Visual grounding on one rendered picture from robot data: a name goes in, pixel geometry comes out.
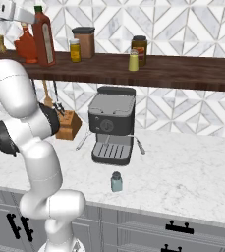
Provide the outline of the yellow green shaker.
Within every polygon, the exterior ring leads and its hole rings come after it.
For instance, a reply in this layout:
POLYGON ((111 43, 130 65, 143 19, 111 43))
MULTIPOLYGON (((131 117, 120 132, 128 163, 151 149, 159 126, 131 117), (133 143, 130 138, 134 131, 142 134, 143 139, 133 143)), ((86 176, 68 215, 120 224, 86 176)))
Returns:
POLYGON ((139 54, 135 49, 131 50, 129 58, 129 70, 136 72, 139 69, 139 54))

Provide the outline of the black grey coffee machine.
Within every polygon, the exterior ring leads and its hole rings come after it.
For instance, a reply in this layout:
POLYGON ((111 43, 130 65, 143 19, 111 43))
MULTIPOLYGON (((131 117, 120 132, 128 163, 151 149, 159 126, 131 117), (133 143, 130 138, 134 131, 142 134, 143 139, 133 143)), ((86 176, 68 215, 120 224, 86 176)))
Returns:
POLYGON ((145 150, 135 136, 136 90, 103 86, 88 106, 89 129, 80 141, 79 150, 86 138, 94 133, 96 142, 91 152, 94 162, 128 165, 134 140, 137 140, 141 153, 145 150))

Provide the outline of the wooden handled tool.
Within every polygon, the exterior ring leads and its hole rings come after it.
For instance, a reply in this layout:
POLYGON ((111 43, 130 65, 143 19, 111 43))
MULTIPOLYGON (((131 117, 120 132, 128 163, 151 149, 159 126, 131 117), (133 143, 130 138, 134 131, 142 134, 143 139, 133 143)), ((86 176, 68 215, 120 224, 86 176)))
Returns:
POLYGON ((45 93, 45 99, 44 99, 44 104, 50 108, 53 107, 53 100, 52 98, 49 96, 49 93, 48 93, 48 89, 47 89, 47 85, 46 85, 46 81, 43 80, 42 81, 42 84, 43 84, 43 89, 44 89, 44 93, 45 93))

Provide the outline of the yellow jar white lid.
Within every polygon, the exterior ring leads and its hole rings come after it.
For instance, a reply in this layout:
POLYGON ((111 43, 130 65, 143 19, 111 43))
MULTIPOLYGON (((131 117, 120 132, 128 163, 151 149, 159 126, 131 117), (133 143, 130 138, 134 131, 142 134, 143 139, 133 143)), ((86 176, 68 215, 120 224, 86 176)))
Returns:
POLYGON ((77 38, 73 38, 70 41, 70 53, 71 53, 71 60, 74 63, 78 63, 81 61, 81 46, 77 38))

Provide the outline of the teal shaker dark cap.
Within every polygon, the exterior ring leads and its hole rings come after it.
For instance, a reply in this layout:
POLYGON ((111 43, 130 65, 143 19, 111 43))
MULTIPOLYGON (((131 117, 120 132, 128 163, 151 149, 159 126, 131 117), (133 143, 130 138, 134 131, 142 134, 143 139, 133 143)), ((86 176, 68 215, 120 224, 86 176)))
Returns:
POLYGON ((111 190, 118 192, 123 190, 123 180, 119 171, 114 171, 111 177, 111 190))

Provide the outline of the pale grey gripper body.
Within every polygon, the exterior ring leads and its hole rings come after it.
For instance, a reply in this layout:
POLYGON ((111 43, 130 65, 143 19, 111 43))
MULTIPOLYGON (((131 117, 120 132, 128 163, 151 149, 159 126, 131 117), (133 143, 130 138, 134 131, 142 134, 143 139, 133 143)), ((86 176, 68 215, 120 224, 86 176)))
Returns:
POLYGON ((16 7, 14 20, 22 23, 33 24, 35 22, 35 15, 21 7, 16 7))

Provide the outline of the black metal tool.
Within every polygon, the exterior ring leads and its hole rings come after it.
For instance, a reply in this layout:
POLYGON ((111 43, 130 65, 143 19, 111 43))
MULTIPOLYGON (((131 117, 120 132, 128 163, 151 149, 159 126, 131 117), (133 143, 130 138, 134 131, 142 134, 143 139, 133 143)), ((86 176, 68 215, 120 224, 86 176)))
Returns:
POLYGON ((54 87, 54 93, 55 93, 55 97, 56 97, 56 101, 53 103, 53 106, 60 114, 65 115, 65 109, 58 98, 56 81, 53 81, 53 87, 54 87))

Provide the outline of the tall red bottle green cap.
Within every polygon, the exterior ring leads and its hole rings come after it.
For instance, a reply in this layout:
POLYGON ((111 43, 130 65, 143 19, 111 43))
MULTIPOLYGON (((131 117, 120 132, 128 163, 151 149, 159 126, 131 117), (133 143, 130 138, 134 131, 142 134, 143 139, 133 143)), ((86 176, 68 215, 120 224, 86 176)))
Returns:
POLYGON ((51 24, 49 18, 43 13, 41 6, 35 6, 35 23, 32 25, 38 63, 49 67, 56 63, 53 45, 51 24))

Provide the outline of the orange red decanter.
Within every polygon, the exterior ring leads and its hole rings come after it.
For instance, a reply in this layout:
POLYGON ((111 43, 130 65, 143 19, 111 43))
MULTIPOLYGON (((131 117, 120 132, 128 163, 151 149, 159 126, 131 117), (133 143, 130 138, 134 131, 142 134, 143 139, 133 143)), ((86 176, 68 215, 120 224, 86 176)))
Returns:
POLYGON ((38 62, 35 40, 29 33, 28 24, 22 23, 23 34, 18 40, 14 41, 16 51, 19 56, 25 59, 28 64, 38 62))

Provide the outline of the grey drawer front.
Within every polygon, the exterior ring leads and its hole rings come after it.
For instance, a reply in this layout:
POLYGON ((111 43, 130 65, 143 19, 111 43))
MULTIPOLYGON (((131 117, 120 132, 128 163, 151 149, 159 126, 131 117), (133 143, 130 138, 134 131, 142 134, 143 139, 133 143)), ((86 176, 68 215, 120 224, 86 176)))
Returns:
MULTIPOLYGON (((174 250, 176 250, 179 246, 181 246, 182 252, 225 252, 225 248, 199 243, 182 243, 182 244, 165 243, 165 244, 168 244, 169 248, 174 250)), ((164 244, 157 245, 155 247, 126 244, 119 246, 117 248, 117 252, 160 252, 160 249, 163 247, 164 244)))
POLYGON ((222 244, 225 246, 225 228, 212 226, 202 223, 188 222, 185 220, 175 220, 174 218, 166 219, 161 217, 113 210, 113 209, 101 209, 101 219, 103 222, 135 227, 142 230, 152 230, 156 231, 158 234, 165 232, 167 234, 175 235, 186 235, 188 238, 193 240, 205 240, 211 244, 222 244), (189 224, 189 227, 192 228, 195 233, 187 234, 171 230, 166 230, 165 225, 170 221, 173 221, 175 225, 183 226, 185 222, 189 224))

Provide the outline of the dark wooden shelf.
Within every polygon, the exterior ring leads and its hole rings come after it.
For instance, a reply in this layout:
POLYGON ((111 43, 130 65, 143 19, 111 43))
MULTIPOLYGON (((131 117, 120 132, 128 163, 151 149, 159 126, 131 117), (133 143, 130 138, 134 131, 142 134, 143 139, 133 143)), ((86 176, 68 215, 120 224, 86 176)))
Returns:
POLYGON ((73 63, 68 52, 58 51, 52 67, 24 67, 37 80, 225 92, 225 58, 149 55, 136 72, 128 63, 127 54, 109 53, 73 63))

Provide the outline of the small wooden figure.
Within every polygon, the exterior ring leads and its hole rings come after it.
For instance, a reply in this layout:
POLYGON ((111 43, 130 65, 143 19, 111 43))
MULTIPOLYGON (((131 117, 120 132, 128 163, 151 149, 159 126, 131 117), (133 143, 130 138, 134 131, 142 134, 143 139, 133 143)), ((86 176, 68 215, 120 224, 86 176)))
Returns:
POLYGON ((5 44, 4 44, 4 36, 0 34, 0 52, 5 53, 7 50, 5 44))

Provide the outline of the brown canister black lid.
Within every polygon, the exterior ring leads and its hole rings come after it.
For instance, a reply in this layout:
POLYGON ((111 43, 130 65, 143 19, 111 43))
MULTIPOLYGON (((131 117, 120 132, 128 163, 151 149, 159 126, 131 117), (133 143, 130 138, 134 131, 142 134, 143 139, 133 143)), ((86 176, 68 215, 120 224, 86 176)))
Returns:
POLYGON ((76 27, 72 29, 74 38, 80 41, 82 59, 90 59, 95 53, 94 31, 95 27, 76 27))

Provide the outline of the wooden knife block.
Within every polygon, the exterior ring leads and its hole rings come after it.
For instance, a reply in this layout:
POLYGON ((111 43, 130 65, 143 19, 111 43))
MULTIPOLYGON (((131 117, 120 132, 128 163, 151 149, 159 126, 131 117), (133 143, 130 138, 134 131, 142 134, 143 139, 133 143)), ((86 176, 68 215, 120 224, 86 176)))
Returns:
POLYGON ((60 128, 56 133, 57 139, 73 141, 82 127, 82 121, 74 110, 66 110, 64 114, 58 114, 60 128))

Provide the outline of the dark amber jar black lid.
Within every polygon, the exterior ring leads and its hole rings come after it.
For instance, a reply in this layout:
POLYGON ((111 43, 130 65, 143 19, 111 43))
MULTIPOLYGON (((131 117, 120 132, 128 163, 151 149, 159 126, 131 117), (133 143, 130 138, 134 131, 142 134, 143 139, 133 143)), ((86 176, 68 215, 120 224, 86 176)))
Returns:
POLYGON ((139 66, 146 64, 147 39, 144 35, 135 35, 132 39, 131 48, 138 52, 139 66))

